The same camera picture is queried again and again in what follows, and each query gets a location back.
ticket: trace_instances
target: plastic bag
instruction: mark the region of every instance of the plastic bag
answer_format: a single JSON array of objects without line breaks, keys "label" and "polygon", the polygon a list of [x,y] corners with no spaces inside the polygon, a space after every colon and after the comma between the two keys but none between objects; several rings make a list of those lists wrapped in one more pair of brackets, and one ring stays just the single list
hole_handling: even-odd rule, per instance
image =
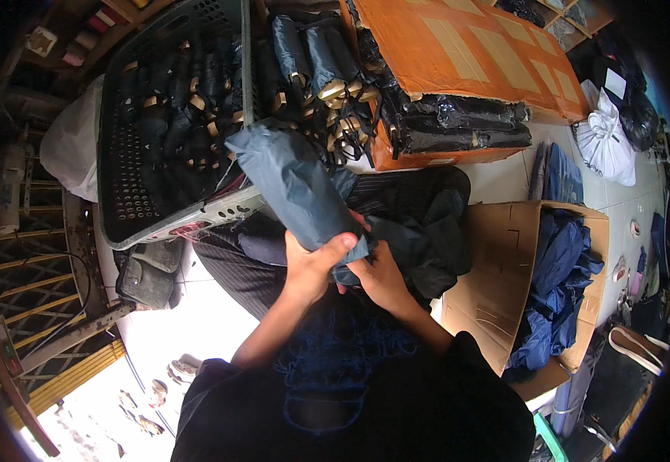
[{"label": "plastic bag", "polygon": [[658,131],[658,115],[651,101],[640,90],[626,95],[626,104],[620,108],[620,123],[630,143],[638,151],[653,146]]},{"label": "plastic bag", "polygon": [[606,180],[623,186],[635,184],[635,151],[620,124],[620,115],[604,89],[597,109],[576,131],[584,164]]},{"label": "plastic bag", "polygon": [[104,75],[63,109],[40,143],[40,163],[71,193],[99,201],[96,186],[96,143]]},{"label": "plastic bag", "polygon": [[512,130],[444,129],[428,116],[404,117],[403,152],[468,151],[470,149],[530,146],[530,131],[523,124]]}]

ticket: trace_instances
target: gray basket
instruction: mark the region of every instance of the gray basket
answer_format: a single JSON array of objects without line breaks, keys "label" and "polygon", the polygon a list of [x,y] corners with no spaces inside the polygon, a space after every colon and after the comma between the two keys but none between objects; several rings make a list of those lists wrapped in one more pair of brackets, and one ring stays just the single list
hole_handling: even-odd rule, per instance
[{"label": "gray basket", "polygon": [[104,79],[97,146],[101,232],[113,249],[124,250],[138,243],[170,239],[178,235],[172,231],[196,222],[203,222],[203,227],[231,223],[252,215],[264,205],[258,190],[246,186],[221,198],[201,200],[161,218],[142,184],[137,130],[122,124],[119,119],[120,74],[133,60],[149,62],[170,52],[189,37],[191,30],[198,30],[203,40],[241,34],[244,124],[250,124],[256,118],[248,2],[177,2],[124,45],[109,63]]}]

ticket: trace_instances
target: black plastic bag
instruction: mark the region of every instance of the black plastic bag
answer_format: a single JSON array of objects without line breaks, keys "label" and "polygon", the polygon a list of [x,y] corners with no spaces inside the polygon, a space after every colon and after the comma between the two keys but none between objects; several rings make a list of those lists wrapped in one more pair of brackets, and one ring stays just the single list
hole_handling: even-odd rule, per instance
[{"label": "black plastic bag", "polygon": [[481,97],[425,95],[409,101],[404,92],[402,109],[409,115],[435,115],[445,129],[512,130],[527,118],[523,103],[506,104]]},{"label": "black plastic bag", "polygon": [[638,89],[626,93],[625,105],[620,108],[620,123],[628,141],[642,152],[656,140],[658,115],[645,93]]},{"label": "black plastic bag", "polygon": [[530,131],[525,125],[508,131],[444,129],[428,116],[408,116],[407,130],[402,131],[405,153],[468,151],[483,148],[530,146]]}]

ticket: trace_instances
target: cable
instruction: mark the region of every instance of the cable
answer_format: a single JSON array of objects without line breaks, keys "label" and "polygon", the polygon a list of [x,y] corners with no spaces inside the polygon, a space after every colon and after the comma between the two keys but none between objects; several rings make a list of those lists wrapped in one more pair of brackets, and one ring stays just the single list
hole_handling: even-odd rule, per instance
[{"label": "cable", "polygon": [[[66,255],[66,256],[69,256],[69,257],[72,257],[72,258],[77,259],[77,260],[78,260],[79,262],[81,262],[81,264],[84,266],[84,270],[85,270],[87,273],[89,272],[89,266],[88,266],[88,264],[86,264],[86,261],[85,261],[83,258],[81,258],[80,256],[76,255],[76,254],[72,254],[71,252],[68,252],[68,251],[65,251],[65,252],[53,252],[53,253],[49,253],[49,254],[46,254],[46,253],[43,253],[43,252],[32,251],[32,250],[29,250],[29,251],[28,251],[28,250],[25,248],[25,246],[22,244],[22,240],[19,238],[19,235],[18,235],[17,231],[14,232],[14,238],[16,239],[17,243],[19,244],[19,247],[20,247],[25,253],[30,252],[30,253],[32,254],[32,256],[28,256],[27,258],[24,258],[24,260],[22,261],[22,263],[16,268],[16,270],[15,270],[15,272],[13,272],[13,274],[16,274],[17,271],[19,271],[19,269],[21,269],[23,266],[25,266],[27,263],[29,263],[30,258],[32,258],[33,256],[37,256],[37,255]],[[2,297],[2,295],[4,294],[4,292],[7,291],[7,288],[9,287],[10,283],[11,283],[11,278],[7,279],[7,283],[5,284],[4,289],[2,289],[2,291],[0,292],[0,298]],[[56,327],[50,334],[48,334],[48,335],[47,335],[47,336],[46,336],[40,343],[38,343],[34,348],[31,348],[29,351],[27,351],[27,353],[26,353],[24,356],[23,356],[23,355],[20,355],[20,358],[21,358],[21,359],[24,359],[24,358],[26,358],[27,356],[29,356],[29,355],[31,355],[32,353],[34,353],[35,351],[39,350],[43,345],[45,345],[46,343],[48,343],[50,340],[52,340],[52,339],[55,337],[55,335],[57,335],[61,330],[63,330],[63,328],[65,328],[65,327],[68,326],[70,323],[74,322],[74,320],[78,319],[81,315],[83,315],[83,314],[86,313],[86,304],[88,303],[88,301],[89,301],[89,297],[91,296],[91,286],[92,286],[92,284],[89,284],[89,287],[88,287],[88,289],[86,290],[86,296],[85,296],[85,298],[84,298],[84,302],[81,303],[81,309],[80,309],[74,316],[72,316],[70,319],[67,319],[66,321],[64,321],[64,322],[62,322],[61,324],[59,324],[59,325],[58,325],[58,326],[57,326],[57,327]]]}]

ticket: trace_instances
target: white plastic bag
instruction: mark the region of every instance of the white plastic bag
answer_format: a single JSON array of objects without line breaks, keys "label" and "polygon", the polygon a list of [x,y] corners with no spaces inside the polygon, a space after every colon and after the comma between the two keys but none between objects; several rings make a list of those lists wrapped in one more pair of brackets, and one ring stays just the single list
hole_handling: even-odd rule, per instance
[{"label": "white plastic bag", "polygon": [[617,107],[602,89],[597,109],[580,122],[576,142],[584,163],[606,180],[623,186],[635,184],[635,151],[620,124]]},{"label": "white plastic bag", "polygon": [[76,196],[99,201],[96,186],[96,143],[104,75],[63,109],[40,143],[40,163]]}]

